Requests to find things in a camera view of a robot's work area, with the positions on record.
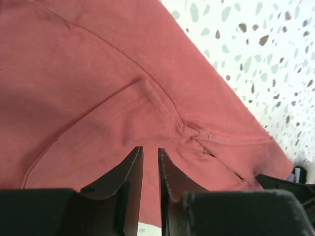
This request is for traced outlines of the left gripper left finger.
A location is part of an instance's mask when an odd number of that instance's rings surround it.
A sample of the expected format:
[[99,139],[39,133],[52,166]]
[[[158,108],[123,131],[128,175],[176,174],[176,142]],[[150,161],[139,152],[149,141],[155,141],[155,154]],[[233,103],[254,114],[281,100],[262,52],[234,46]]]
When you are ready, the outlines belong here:
[[82,236],[135,236],[138,231],[143,177],[143,148],[135,147],[109,172],[83,187],[91,199]]

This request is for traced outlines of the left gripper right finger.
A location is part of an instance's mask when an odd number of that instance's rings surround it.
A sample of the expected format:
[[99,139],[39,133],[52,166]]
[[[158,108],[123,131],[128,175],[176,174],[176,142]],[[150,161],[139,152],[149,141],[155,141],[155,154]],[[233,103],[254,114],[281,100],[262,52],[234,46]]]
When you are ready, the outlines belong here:
[[158,149],[160,209],[163,236],[192,236],[186,195],[208,192],[180,170],[166,149]]

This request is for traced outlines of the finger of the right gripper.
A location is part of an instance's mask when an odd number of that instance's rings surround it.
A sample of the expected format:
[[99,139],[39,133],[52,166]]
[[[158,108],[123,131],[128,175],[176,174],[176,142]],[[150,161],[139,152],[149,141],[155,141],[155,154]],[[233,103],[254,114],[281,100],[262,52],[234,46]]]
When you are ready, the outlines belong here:
[[264,189],[280,189],[291,192],[302,204],[307,214],[315,213],[314,184],[295,183],[262,174],[255,178]]

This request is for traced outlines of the red t shirt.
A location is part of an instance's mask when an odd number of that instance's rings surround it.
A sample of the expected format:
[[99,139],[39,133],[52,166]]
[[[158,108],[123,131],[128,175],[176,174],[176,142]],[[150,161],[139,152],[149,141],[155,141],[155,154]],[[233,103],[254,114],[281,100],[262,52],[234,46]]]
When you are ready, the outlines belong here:
[[293,168],[159,1],[1,1],[1,188],[79,190],[136,146],[155,226],[159,148],[213,191]]

